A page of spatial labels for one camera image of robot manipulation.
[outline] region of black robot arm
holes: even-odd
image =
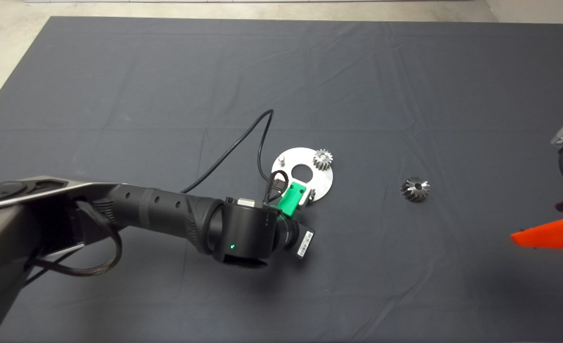
[[[302,258],[313,230],[273,206],[251,200],[197,197],[113,182],[40,176],[0,183],[0,323],[34,265],[136,226],[183,237],[222,263],[264,267],[277,250]],[[76,276],[106,269],[52,270]]]

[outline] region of plate hole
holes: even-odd
[[[292,168],[292,177],[307,183],[312,180],[313,172],[312,169],[307,167],[306,165],[299,164]]]

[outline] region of concrete floor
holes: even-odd
[[[531,5],[546,17],[563,0],[485,0],[443,2],[319,2],[319,3],[25,3],[0,0],[0,88],[51,15],[225,18],[270,20],[366,21],[533,21]],[[563,22],[563,14],[556,15]]]

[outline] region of metal gear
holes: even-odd
[[[401,191],[410,202],[422,202],[430,195],[430,183],[413,176],[402,184]]]
[[[332,154],[326,149],[317,150],[313,155],[313,165],[319,170],[326,170],[332,163]]]

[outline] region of dark gray fabric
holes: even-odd
[[[51,18],[0,91],[0,181],[179,190],[268,108],[266,169],[334,154],[304,261],[247,271],[130,228],[110,273],[25,289],[0,342],[563,342],[563,251],[509,237],[563,217],[563,25]],[[259,197],[258,139],[194,193]]]

